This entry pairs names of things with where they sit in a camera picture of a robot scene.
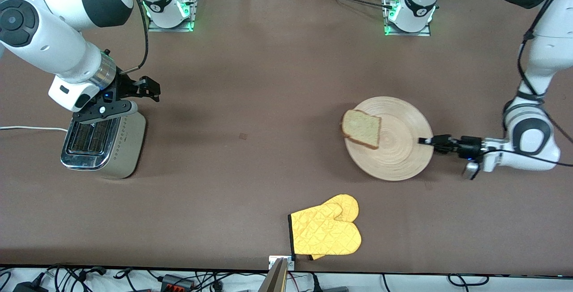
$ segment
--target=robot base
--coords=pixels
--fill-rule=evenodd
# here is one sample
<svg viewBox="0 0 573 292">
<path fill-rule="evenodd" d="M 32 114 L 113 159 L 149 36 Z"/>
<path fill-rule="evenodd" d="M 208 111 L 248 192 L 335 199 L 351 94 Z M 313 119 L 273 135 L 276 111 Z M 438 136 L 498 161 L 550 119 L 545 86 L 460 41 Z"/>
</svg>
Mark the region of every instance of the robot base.
<svg viewBox="0 0 573 292">
<path fill-rule="evenodd" d="M 406 32 L 397 27 L 390 18 L 397 15 L 400 9 L 400 0 L 382 0 L 382 4 L 390 5 L 393 8 L 382 8 L 382 16 L 384 17 L 384 35 L 413 35 L 418 37 L 430 37 L 430 25 L 426 26 L 418 32 Z"/>
<path fill-rule="evenodd" d="M 185 5 L 184 3 L 181 4 L 181 12 L 184 15 L 188 15 L 186 19 L 184 19 L 180 24 L 172 27 L 172 28 L 162 28 L 151 20 L 149 22 L 149 31 L 156 31 L 156 32 L 191 32 L 195 27 L 195 14 L 197 13 L 197 0 L 184 0 L 184 2 L 189 2 L 189 5 Z"/>
</svg>

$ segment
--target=oven mitt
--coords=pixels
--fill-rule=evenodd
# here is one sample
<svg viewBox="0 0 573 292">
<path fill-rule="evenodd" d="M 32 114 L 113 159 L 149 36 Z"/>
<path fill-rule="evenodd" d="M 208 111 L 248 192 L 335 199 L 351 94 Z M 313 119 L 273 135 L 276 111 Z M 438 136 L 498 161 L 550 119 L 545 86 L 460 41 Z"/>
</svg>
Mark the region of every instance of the oven mitt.
<svg viewBox="0 0 573 292">
<path fill-rule="evenodd" d="M 291 249 L 295 254 L 318 259 L 324 255 L 354 253 L 362 238 L 352 223 L 358 216 L 358 202 L 348 194 L 340 194 L 320 206 L 301 210 L 288 216 Z"/>
</svg>

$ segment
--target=round black button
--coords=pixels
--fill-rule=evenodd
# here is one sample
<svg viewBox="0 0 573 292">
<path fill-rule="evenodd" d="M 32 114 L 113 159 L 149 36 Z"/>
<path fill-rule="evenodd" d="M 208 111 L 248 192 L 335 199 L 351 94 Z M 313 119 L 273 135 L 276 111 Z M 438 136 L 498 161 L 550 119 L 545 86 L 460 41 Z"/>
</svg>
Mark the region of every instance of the round black button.
<svg viewBox="0 0 573 292">
<path fill-rule="evenodd" d="M 22 23 L 24 23 L 24 18 L 18 10 L 6 10 L 0 17 L 0 26 L 7 30 L 17 30 Z"/>
</svg>

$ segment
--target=brown table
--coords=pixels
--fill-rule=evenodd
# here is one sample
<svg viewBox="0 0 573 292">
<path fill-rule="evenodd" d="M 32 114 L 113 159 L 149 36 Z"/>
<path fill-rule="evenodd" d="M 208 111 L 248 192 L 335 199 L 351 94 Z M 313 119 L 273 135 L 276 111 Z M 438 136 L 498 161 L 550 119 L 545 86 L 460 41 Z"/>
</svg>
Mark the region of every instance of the brown table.
<svg viewBox="0 0 573 292">
<path fill-rule="evenodd" d="M 0 133 L 0 262 L 264 269 L 290 251 L 287 214 L 348 193 L 360 249 L 297 269 L 573 274 L 570 169 L 500 167 L 470 182 L 464 161 L 435 156 L 385 182 L 352 162 L 338 129 L 346 109 L 385 95 L 418 107 L 434 133 L 500 136 L 534 10 L 440 0 L 426 38 L 386 37 L 379 9 L 345 0 L 201 3 L 196 31 L 151 33 L 132 75 L 155 78 L 162 96 L 137 101 L 149 124 L 131 178 L 66 170 L 62 132 Z M 143 52 L 134 14 L 86 33 L 124 68 Z M 0 80 L 2 125 L 67 127 L 49 74 L 6 52 Z M 569 130 L 572 88 L 571 70 L 559 73 L 547 98 Z"/>
</svg>

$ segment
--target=white bracket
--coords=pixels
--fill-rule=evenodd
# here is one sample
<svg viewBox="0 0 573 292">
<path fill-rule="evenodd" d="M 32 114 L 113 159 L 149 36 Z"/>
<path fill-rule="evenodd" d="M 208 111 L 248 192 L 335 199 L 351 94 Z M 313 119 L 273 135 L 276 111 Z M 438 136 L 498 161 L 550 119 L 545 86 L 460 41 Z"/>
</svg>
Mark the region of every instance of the white bracket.
<svg viewBox="0 0 573 292">
<path fill-rule="evenodd" d="M 271 267 L 273 267 L 274 262 L 277 261 L 277 259 L 280 258 L 285 258 L 288 259 L 288 271 L 294 271 L 295 270 L 295 261 L 292 260 L 292 257 L 285 257 L 285 256 L 277 256 L 277 255 L 270 255 L 269 256 L 269 270 Z"/>
</svg>

